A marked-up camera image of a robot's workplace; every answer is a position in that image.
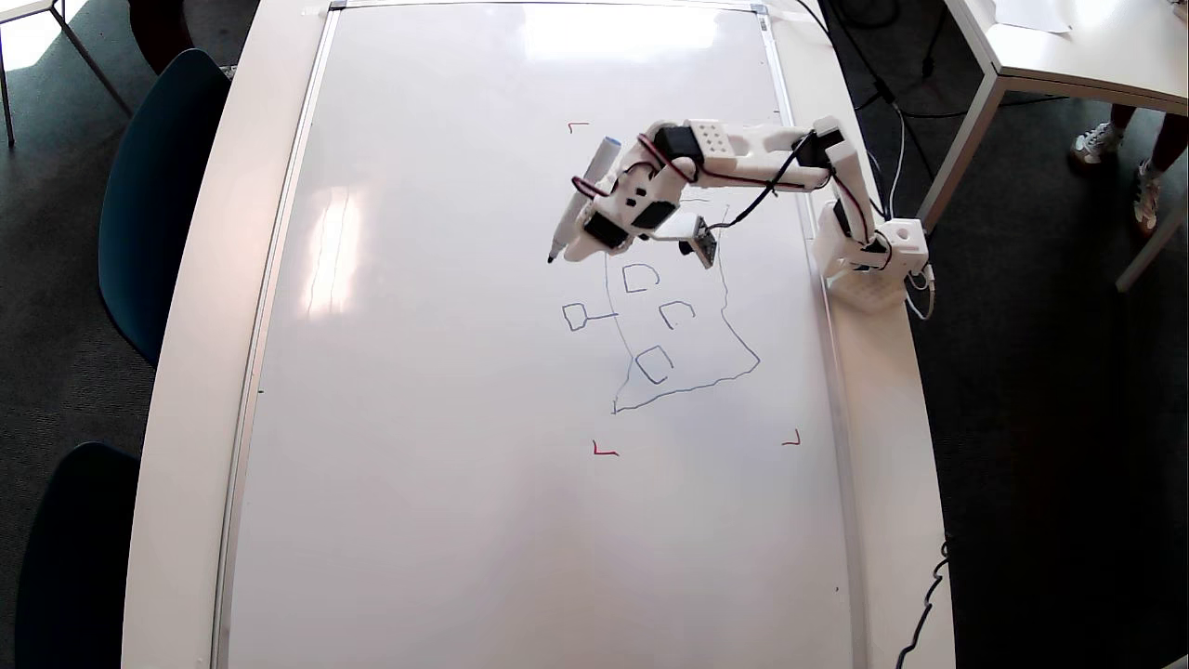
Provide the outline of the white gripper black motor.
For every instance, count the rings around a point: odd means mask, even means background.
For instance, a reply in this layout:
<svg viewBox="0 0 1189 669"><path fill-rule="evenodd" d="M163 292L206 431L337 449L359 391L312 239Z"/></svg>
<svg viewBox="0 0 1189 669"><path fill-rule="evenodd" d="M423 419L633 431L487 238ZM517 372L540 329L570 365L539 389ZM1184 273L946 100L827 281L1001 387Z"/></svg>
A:
<svg viewBox="0 0 1189 669"><path fill-rule="evenodd" d="M696 185L694 138L638 138L625 153L606 138L583 173L583 223L565 226L565 261L627 253L633 242L696 245L696 216L678 216L681 194Z"/></svg>

